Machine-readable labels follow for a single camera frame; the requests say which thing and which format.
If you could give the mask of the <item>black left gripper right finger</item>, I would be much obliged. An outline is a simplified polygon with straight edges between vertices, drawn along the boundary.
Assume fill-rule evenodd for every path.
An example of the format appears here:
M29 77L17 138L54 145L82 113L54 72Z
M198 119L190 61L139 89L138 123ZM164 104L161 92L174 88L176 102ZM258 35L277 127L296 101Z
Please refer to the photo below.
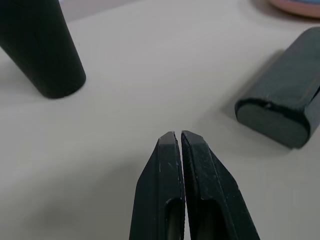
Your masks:
M238 184L204 138L181 133L185 198L193 240L258 240Z

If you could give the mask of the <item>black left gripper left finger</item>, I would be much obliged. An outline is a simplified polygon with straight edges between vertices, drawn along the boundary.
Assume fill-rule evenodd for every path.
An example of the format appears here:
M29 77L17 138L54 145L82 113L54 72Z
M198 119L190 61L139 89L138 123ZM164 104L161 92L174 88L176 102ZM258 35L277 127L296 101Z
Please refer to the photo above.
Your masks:
M169 131L157 140L137 181L129 239L184 239L185 207L179 144Z

